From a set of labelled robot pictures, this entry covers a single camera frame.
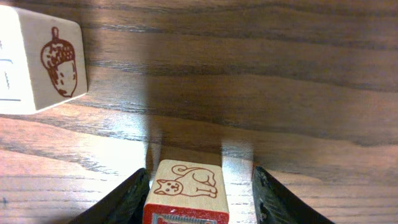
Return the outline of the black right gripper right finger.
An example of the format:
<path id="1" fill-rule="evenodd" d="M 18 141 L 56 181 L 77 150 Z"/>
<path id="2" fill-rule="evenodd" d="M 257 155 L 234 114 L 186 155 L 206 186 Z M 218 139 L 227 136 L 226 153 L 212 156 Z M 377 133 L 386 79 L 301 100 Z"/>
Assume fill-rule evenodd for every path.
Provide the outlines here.
<path id="1" fill-rule="evenodd" d="M 259 166 L 253 170 L 252 193 L 259 224 L 333 224 Z"/>

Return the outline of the white hammer block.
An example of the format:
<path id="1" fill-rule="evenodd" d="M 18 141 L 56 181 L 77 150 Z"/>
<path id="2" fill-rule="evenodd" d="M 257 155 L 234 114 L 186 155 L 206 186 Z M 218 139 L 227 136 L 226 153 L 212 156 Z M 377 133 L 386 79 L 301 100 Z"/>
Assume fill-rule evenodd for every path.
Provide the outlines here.
<path id="1" fill-rule="evenodd" d="M 85 95 L 81 27 L 1 6 L 1 114 L 35 114 Z"/>

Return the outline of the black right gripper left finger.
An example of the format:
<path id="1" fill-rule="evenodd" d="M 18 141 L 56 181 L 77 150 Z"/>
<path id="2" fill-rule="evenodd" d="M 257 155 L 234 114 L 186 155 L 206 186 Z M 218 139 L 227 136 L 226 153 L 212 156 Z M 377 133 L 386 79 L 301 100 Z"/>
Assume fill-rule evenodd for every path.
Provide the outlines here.
<path id="1" fill-rule="evenodd" d="M 137 170 L 99 202 L 69 221 L 69 224 L 142 223 L 149 178 L 145 168 Z"/>

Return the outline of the red letter M block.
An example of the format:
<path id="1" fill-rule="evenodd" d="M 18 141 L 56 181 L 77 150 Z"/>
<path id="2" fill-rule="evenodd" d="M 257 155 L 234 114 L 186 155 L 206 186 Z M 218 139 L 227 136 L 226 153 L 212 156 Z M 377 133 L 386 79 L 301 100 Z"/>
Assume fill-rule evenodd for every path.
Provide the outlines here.
<path id="1" fill-rule="evenodd" d="M 229 222 L 220 166 L 162 160 L 144 205 L 143 224 Z"/>

